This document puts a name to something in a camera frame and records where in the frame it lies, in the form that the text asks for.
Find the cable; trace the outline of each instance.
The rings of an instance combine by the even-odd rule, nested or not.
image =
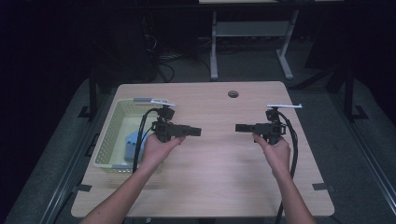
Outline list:
[[[211,46],[212,39],[210,37],[204,37],[202,40],[205,40],[205,43],[200,45],[200,46],[198,46],[198,50],[199,49],[209,48]]]
[[[154,40],[154,44],[150,49],[147,49],[150,52],[153,52],[155,47],[157,47],[157,38],[154,35],[146,35],[146,37],[151,37]]]
[[[227,45],[227,43],[219,43],[218,47],[217,47],[217,53],[218,54],[236,54],[239,52],[242,52],[242,46],[238,43],[233,43],[232,40],[228,40],[229,43]]]
[[[166,76],[165,76],[165,74],[163,73],[163,71],[161,71],[160,69],[158,69],[158,74],[159,74],[160,77],[163,79],[163,82],[165,82],[165,83],[171,82],[172,79],[175,77],[175,69],[174,69],[173,67],[171,67],[170,65],[164,64],[164,63],[159,63],[158,65],[162,65],[162,66],[165,66],[165,67],[168,67],[169,69],[171,69],[171,71],[172,71],[172,76],[171,76],[169,79],[166,78]]]
[[[296,170],[297,159],[298,159],[298,147],[297,147],[297,145],[298,145],[298,137],[297,137],[297,133],[294,131],[293,127],[291,126],[290,120],[288,120],[285,115],[283,115],[279,111],[276,111],[276,113],[278,115],[280,115],[286,121],[286,124],[287,124],[287,126],[289,128],[289,131],[290,131],[291,141],[293,143],[293,159],[291,161],[290,175],[291,175],[291,178],[294,178],[294,173],[295,173],[295,170]],[[280,222],[280,219],[282,218],[282,213],[283,213],[283,203],[280,203],[279,209],[277,210],[275,224],[278,224]]]
[[[204,62],[204,60],[202,60],[202,59],[197,59],[199,62],[201,62],[201,63],[203,63],[204,64],[204,66],[207,68],[207,70],[209,71],[209,73],[210,73],[210,67],[209,67],[209,65],[207,65],[207,63],[206,62]]]
[[[146,136],[148,135],[148,133],[149,133],[149,131],[150,131],[151,129],[152,129],[152,128],[149,128],[149,129],[145,132],[145,135],[143,135],[143,139],[146,138]]]
[[[143,130],[145,128],[146,124],[146,119],[148,117],[148,114],[152,111],[158,111],[157,108],[151,108],[146,114],[143,115],[142,120],[140,121],[140,126],[139,126],[139,131],[137,133],[137,139],[136,139],[136,147],[134,148],[134,165],[132,168],[132,173],[134,173],[137,170],[137,163],[139,159],[139,152],[140,148],[142,147],[142,135],[143,135]]]
[[[160,57],[160,59],[168,62],[168,61],[173,61],[173,60],[180,59],[183,57],[186,57],[186,56],[184,54],[176,53],[176,54],[171,54],[171,55],[163,55]]]
[[[99,48],[105,55],[107,55],[109,58],[111,58],[112,60],[114,60],[114,62],[118,63],[119,65],[121,65],[122,67],[126,68],[126,70],[128,70],[129,72],[132,73],[132,75],[135,74],[136,69],[132,69],[129,66],[127,66],[126,64],[124,64],[123,62],[121,62],[120,60],[118,60],[116,57],[114,57],[112,54],[110,54],[109,52],[107,52],[107,50],[105,50],[102,46],[100,46],[94,39],[92,39],[89,35],[88,38],[92,41],[92,43]]]

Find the hand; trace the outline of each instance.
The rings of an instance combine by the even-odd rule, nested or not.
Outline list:
[[[172,149],[180,145],[186,136],[176,137],[169,142],[161,142],[155,133],[151,134],[145,144],[143,152],[143,160],[140,167],[149,168],[151,171],[155,171],[157,167],[163,162],[171,153]]]
[[[290,175],[290,147],[289,143],[280,137],[279,142],[275,145],[267,143],[260,135],[254,133],[254,140],[262,147],[265,158],[272,168],[273,175],[276,179],[282,176]]]

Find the table top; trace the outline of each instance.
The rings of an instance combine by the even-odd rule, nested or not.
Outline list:
[[[239,96],[231,98],[229,91]],[[176,103],[175,124],[202,128],[201,136],[188,136],[164,161],[144,187],[128,217],[271,217],[281,202],[276,180],[251,133],[237,133],[235,124],[268,122],[266,105],[291,105],[281,82],[210,82],[121,85],[109,109],[98,142],[120,99],[164,98]],[[303,128],[294,109],[279,109],[299,139],[299,160],[294,177],[314,216],[330,216],[334,208],[323,183]],[[284,135],[291,145],[289,131]],[[130,174],[111,174],[90,161],[83,185],[72,208],[75,217],[86,216]]]

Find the person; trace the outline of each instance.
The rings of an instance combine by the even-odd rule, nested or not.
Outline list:
[[[145,144],[139,168],[129,176],[108,198],[97,205],[80,223],[122,223],[149,178],[158,166],[186,137],[176,137],[162,143],[151,134]]]
[[[291,178],[289,143],[280,137],[279,142],[272,146],[258,134],[254,133],[253,138],[262,147],[265,158],[271,166],[272,174],[279,186],[288,223],[317,223]]]
[[[162,143],[155,134],[151,134],[146,141],[143,160],[137,171],[107,199],[91,210],[80,223],[121,223],[157,167],[185,138],[185,136],[176,137]],[[290,224],[316,223],[290,176],[289,143],[281,137],[279,142],[272,146],[255,133],[253,138],[262,147],[265,158],[271,166],[272,174],[279,186],[286,220]]]

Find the gray carpet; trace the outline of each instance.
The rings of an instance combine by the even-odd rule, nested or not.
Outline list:
[[[242,51],[235,54],[219,54],[219,81],[279,80],[286,86],[292,86],[317,72],[304,69],[311,43],[292,42],[287,58],[295,78],[286,80],[275,54],[275,49],[280,43],[280,40],[264,41],[258,47],[242,46],[240,48]],[[199,56],[201,61],[185,58],[168,63],[175,69],[172,82],[210,81],[207,68],[209,54],[203,53]],[[168,77],[171,76],[169,68],[162,67],[162,70]],[[360,145],[352,136],[344,115],[340,113],[339,103],[342,103],[343,93],[341,91],[338,94],[327,93],[324,90],[327,80],[328,78],[325,77],[303,91],[290,91],[291,100],[295,104],[304,105],[304,109],[297,110],[298,117],[323,179],[328,186],[333,187],[330,195],[335,213],[331,217],[317,217],[317,221],[326,224],[396,223],[396,216],[376,184],[368,163],[362,156]],[[157,77],[154,82],[161,83],[163,80]],[[79,219],[70,214],[76,197],[72,188],[84,175],[90,159],[85,156],[85,151],[91,148],[92,139],[101,131],[114,96],[114,92],[98,93],[99,112],[92,122],[88,122],[88,119],[78,118],[81,108],[89,105],[88,92],[88,81],[85,81],[70,102],[41,160],[9,213],[6,223],[40,223],[45,212],[48,211],[53,192],[59,188],[59,182],[71,162],[75,162],[76,166],[70,176],[69,186],[64,188],[61,197],[63,207],[60,207],[59,214],[53,214],[52,220],[56,219],[54,223],[78,223]],[[354,125],[373,150],[393,186],[396,186],[395,127],[376,105],[370,91],[359,81],[355,81],[354,104],[361,105],[369,117],[369,119],[357,120]],[[83,151],[76,152],[77,148],[83,148]],[[274,221],[273,217],[219,218],[217,223],[274,223]],[[132,223],[132,220],[127,219],[125,223]],[[144,223],[144,220],[137,219],[134,223]],[[188,218],[155,218],[151,223],[198,222],[196,219]]]

